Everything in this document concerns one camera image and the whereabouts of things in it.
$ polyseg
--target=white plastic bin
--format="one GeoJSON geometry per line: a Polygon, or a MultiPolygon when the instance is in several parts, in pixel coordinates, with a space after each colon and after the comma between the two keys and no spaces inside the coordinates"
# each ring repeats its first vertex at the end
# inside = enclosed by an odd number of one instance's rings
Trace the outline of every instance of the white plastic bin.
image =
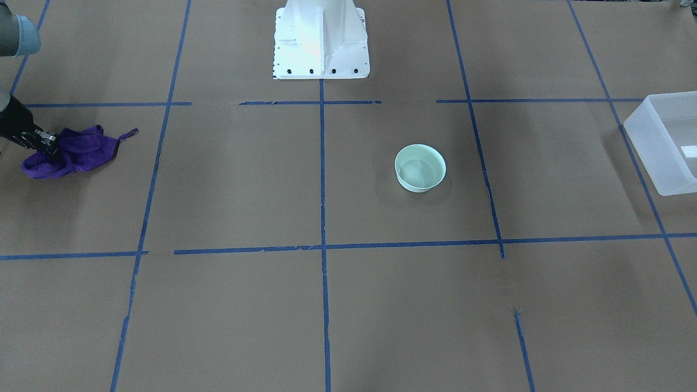
{"type": "Polygon", "coordinates": [[[646,97],[625,129],[660,195],[697,192],[697,91],[646,97]]]}

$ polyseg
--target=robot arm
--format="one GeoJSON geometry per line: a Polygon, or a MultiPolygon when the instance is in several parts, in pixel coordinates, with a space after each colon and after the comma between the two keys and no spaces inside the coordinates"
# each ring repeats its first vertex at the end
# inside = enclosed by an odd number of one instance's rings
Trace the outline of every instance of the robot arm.
{"type": "MultiPolygon", "coordinates": [[[[33,54],[41,48],[36,26],[25,16],[14,15],[0,0],[0,56],[33,54]]],[[[56,136],[34,124],[31,112],[14,96],[0,89],[0,136],[25,149],[53,155],[56,136]]]]}

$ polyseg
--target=purple towel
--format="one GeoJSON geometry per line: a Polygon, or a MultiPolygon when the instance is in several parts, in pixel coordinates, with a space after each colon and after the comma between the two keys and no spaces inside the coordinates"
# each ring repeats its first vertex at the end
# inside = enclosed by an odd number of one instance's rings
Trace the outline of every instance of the purple towel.
{"type": "Polygon", "coordinates": [[[114,159],[121,140],[138,133],[137,129],[118,139],[104,136],[104,128],[96,125],[82,132],[64,128],[58,138],[54,156],[38,152],[22,163],[22,170],[32,179],[55,179],[81,171],[88,172],[114,159]]]}

